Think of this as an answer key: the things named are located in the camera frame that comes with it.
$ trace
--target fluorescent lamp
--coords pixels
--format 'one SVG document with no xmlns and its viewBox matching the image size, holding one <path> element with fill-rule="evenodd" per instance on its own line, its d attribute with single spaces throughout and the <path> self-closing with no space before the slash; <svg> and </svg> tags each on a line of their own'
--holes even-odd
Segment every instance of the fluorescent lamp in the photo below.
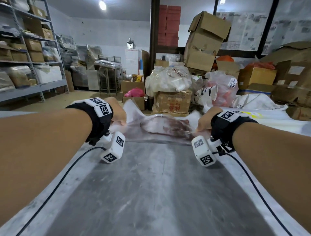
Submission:
<svg viewBox="0 0 311 236">
<path fill-rule="evenodd" d="M 104 3 L 104 1 L 100 1 L 99 2 L 99 7 L 100 7 L 100 9 L 102 9 L 103 11 L 105 11 L 106 10 L 106 4 Z"/>
</svg>

